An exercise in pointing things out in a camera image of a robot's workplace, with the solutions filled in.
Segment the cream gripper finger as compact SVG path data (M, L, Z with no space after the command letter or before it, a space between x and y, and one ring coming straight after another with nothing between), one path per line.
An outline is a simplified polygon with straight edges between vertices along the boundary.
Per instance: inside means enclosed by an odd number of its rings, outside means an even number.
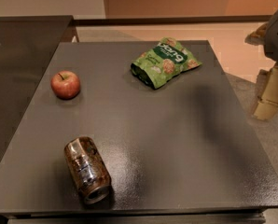
M269 120L278 113L278 62L269 71L257 75L256 100L252 114L256 119Z
M254 46L264 45L265 44L264 38L267 31L267 25L268 25L267 23L263 23L255 31L249 34L245 38L244 42Z

